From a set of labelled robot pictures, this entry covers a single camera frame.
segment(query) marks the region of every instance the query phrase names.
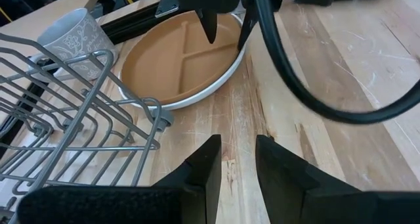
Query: gray wire rack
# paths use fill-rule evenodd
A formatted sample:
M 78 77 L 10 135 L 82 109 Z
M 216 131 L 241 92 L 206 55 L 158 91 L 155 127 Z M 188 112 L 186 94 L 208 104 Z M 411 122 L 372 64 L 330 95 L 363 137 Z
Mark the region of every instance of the gray wire rack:
M 17 121 L 23 122 L 22 129 L 26 129 L 33 133 L 33 140 L 29 142 L 25 141 L 22 145 L 6 145 L 0 143 L 1 147 L 14 152 L 11 156 L 3 158 L 0 161 L 0 184 L 7 179 L 16 181 L 16 184 L 10 190 L 13 196 L 8 200 L 5 206 L 2 207 L 3 212 L 12 213 L 14 211 L 12 210 L 12 207 L 23 195 L 46 185 L 97 185 L 101 177 L 106 174 L 111 163 L 117 158 L 118 154 L 123 151 L 128 152 L 128 155 L 126 155 L 125 161 L 119 167 L 114 178 L 108 185 L 117 185 L 127 167 L 133 161 L 135 155 L 141 152 L 133 178 L 131 179 L 131 186 L 136 186 L 139 182 L 149 151 L 160 148 L 159 142 L 154 139 L 156 132 L 162 132 L 173 122 L 171 113 L 162 110 L 160 103 L 156 99 L 140 99 L 126 88 L 126 86 L 124 86 L 124 84 L 122 84 L 122 82 L 110 71 L 114 57 L 108 50 L 96 51 L 63 62 L 35 41 L 4 34 L 0 34 L 0 40 L 29 45 L 55 62 L 54 64 L 40 67 L 17 51 L 0 47 L 0 53 L 14 55 L 16 58 L 33 68 L 33 70 L 23 71 L 6 59 L 0 57 L 0 65 L 2 64 L 9 67 L 16 72 L 13 76 L 0 76 L 0 91 L 7 94 L 12 99 L 16 99 L 16 101 L 21 101 L 33 107 L 33 110 L 29 111 L 18 106 L 15 102 L 0 97 L 0 113 L 6 113 L 12 118 L 12 123 L 5 126 L 4 129 L 0 131 L 0 138 L 9 132 L 13 124 Z M 98 56 L 105 56 L 108 59 L 106 61 L 107 63 L 103 65 L 97 59 Z M 81 77 L 70 65 L 83 60 L 90 60 L 102 70 L 102 73 L 94 83 Z M 67 86 L 65 82 L 57 80 L 57 78 L 47 72 L 48 70 L 59 67 L 62 67 L 76 80 L 80 81 L 85 88 L 80 92 L 76 92 Z M 75 97 L 79 102 L 77 103 L 63 97 L 62 93 L 58 93 L 57 90 L 54 90 L 43 82 L 33 78 L 32 75 L 36 73 L 40 73 L 50 79 L 52 83 L 55 83 L 60 89 L 65 90 Z M 22 88 L 16 83 L 16 80 L 21 78 L 30 80 L 60 101 L 61 105 L 64 103 L 66 106 L 57 108 L 50 102 L 51 100 L 47 101 L 31 91 Z M 109 96 L 105 95 L 100 89 L 106 78 L 109 78 L 114 84 L 122 88 L 130 99 L 114 101 Z M 36 102 L 28 100 L 28 97 L 35 99 Z M 141 128 L 136 126 L 130 113 L 121 107 L 121 105 L 133 102 L 141 105 L 147 120 L 151 123 L 152 126 L 149 133 L 144 132 Z M 148 106 L 155 106 L 156 109 L 149 110 Z M 125 131 L 120 132 L 117 129 L 114 129 L 116 123 L 124 125 Z M 78 134 L 84 131 L 83 128 L 85 127 L 85 124 L 91 125 L 89 128 L 91 134 L 89 136 L 84 136 L 86 137 L 84 143 L 76 143 L 75 140 L 77 140 Z M 99 139 L 99 142 L 93 143 L 94 138 L 95 141 L 98 140 L 95 136 L 101 133 L 103 133 L 103 135 L 100 135 L 102 138 Z M 50 146 L 51 144 L 49 141 L 53 139 L 53 137 L 54 139 L 57 139 L 57 136 L 59 136 L 59 142 L 56 143 L 56 146 Z M 108 141 L 110 140 L 110 137 L 118 138 L 118 144 L 109 145 Z M 142 144 L 124 146 L 127 143 L 135 144 L 135 138 L 139 138 L 139 141 L 142 141 Z M 28 161 L 36 152 L 41 155 L 35 160 L 32 159 L 33 161 L 29 166 L 30 169 L 27 169 Z M 60 168 L 55 175 L 52 175 L 53 170 L 56 168 L 57 163 L 65 152 L 71 152 L 71 156 L 64 165 L 60 165 L 62 168 Z M 67 181 L 63 181 L 63 175 L 83 152 L 88 152 L 89 155 L 83 163 L 77 167 L 77 171 L 73 173 Z M 89 166 L 94 157 L 98 156 L 101 152 L 108 152 L 111 154 L 105 163 L 101 164 L 102 167 L 100 171 L 97 174 L 94 174 L 90 183 L 83 184 L 78 182 L 77 180 L 83 171 Z M 22 169 L 22 164 L 26 164 L 24 174 L 16 175 L 15 171 Z M 26 184 L 26 190 L 22 191 L 21 188 L 24 184 Z M 17 223 L 17 217 L 14 215 L 7 222 Z

